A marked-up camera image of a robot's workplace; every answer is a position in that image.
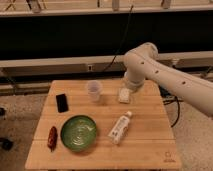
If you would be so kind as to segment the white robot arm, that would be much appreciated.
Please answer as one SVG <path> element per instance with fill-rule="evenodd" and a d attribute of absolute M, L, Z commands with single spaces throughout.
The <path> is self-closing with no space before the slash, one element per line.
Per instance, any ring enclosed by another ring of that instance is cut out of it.
<path fill-rule="evenodd" d="M 157 47 L 150 42 L 129 50 L 123 57 L 124 84 L 137 91 L 146 78 L 213 118 L 213 83 L 156 61 Z"/>

